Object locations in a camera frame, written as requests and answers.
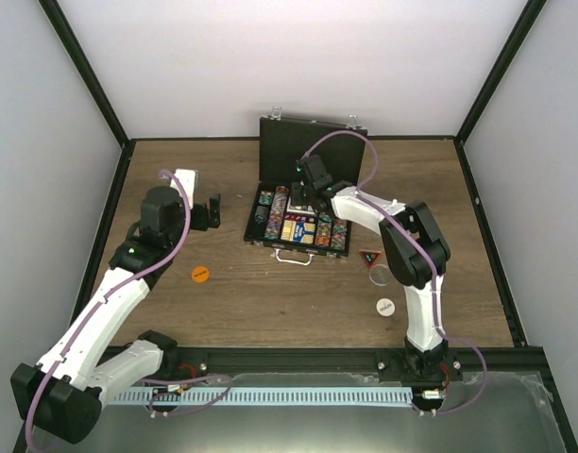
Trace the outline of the orange round button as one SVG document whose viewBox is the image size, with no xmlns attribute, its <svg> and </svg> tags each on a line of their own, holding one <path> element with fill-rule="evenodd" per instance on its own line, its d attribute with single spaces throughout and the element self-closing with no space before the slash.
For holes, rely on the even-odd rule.
<svg viewBox="0 0 578 453">
<path fill-rule="evenodd" d="M 210 278 L 210 270 L 206 266 L 197 266 L 191 273 L 191 279 L 195 283 L 204 283 Z"/>
</svg>

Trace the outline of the clear round plastic disc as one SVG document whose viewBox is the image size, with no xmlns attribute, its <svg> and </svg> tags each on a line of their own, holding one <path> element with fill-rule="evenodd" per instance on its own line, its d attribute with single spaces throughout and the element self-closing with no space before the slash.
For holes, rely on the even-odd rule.
<svg viewBox="0 0 578 453">
<path fill-rule="evenodd" d="M 392 274 L 389 267 L 385 264 L 376 264 L 369 270 L 369 279 L 376 286 L 386 286 L 392 279 Z"/>
</svg>

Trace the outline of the black poker chip case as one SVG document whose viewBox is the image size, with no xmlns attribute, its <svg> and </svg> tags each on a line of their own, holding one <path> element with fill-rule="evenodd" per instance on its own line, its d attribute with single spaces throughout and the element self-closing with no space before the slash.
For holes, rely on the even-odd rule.
<svg viewBox="0 0 578 453">
<path fill-rule="evenodd" d="M 254 200 L 247 218 L 244 241 L 253 245 L 271 247 L 279 254 L 282 250 L 305 253 L 309 256 L 328 256 L 344 259 L 349 255 L 351 224 L 348 222 L 347 245 L 344 251 L 318 247 L 313 244 L 291 243 L 281 239 L 281 230 L 288 202 L 291 200 L 291 184 L 304 182 L 304 172 L 298 169 L 298 162 L 305 155 L 316 157 L 331 173 L 331 183 L 347 182 L 354 185 L 362 167 L 366 144 L 357 135 L 365 137 L 368 130 L 358 126 L 355 120 L 347 124 L 336 124 L 283 117 L 279 108 L 264 116 L 259 122 L 259 177 Z M 278 186 L 289 189 L 280 236 L 276 240 L 264 237 L 266 223 L 257 224 L 253 218 L 258 206 L 260 191 L 275 192 Z M 315 210 L 315 231 L 317 219 L 327 214 L 332 222 L 338 219 L 330 210 Z"/>
</svg>

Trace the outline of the red black triangular token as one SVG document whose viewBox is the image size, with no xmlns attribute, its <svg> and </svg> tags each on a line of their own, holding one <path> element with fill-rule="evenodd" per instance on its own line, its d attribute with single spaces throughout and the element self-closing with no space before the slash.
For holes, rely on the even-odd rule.
<svg viewBox="0 0 578 453">
<path fill-rule="evenodd" d="M 382 254 L 383 253 L 381 251 L 375 251 L 375 250 L 360 250 L 359 251 L 359 256 L 363 260 L 367 269 L 372 269 L 378 263 Z"/>
</svg>

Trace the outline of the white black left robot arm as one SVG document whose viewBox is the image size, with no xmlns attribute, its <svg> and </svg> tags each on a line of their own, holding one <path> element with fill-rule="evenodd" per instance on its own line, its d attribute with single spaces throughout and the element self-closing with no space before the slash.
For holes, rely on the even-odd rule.
<svg viewBox="0 0 578 453">
<path fill-rule="evenodd" d="M 141 380 L 167 381 L 179 372 L 177 341 L 153 330 L 113 358 L 104 361 L 102 356 L 182 247 L 191 216 L 199 211 L 194 190 L 192 182 L 172 181 L 147 191 L 139 221 L 115 250 L 87 306 L 36 364 L 21 363 L 12 373 L 28 451 L 39 449 L 34 428 L 76 444 L 117 395 Z"/>
</svg>

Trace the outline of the blue white card deck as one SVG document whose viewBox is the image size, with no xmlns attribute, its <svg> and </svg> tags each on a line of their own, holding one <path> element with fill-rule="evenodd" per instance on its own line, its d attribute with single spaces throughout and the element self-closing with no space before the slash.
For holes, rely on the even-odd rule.
<svg viewBox="0 0 578 453">
<path fill-rule="evenodd" d="M 311 206 L 295 205 L 292 200 L 288 202 L 287 212 L 298 215 L 315 216 L 315 210 Z"/>
</svg>

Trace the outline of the white dealer button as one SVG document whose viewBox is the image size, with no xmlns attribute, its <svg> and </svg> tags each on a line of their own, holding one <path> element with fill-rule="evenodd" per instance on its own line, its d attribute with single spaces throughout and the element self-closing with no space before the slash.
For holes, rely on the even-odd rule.
<svg viewBox="0 0 578 453">
<path fill-rule="evenodd" d="M 380 298 L 376 303 L 376 310 L 380 316 L 390 317 L 394 314 L 396 307 L 392 300 Z"/>
</svg>

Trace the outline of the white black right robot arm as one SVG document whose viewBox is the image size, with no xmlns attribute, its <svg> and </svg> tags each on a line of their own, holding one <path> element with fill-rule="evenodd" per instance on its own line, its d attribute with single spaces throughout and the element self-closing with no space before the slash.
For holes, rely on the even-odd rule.
<svg viewBox="0 0 578 453">
<path fill-rule="evenodd" d="M 405 292 L 405 367 L 413 378 L 431 378 L 448 354 L 441 287 L 451 251 L 430 209 L 423 202 L 384 200 L 335 181 L 319 156 L 299 160 L 297 176 L 292 195 L 298 202 L 381 237 L 389 271 Z"/>
</svg>

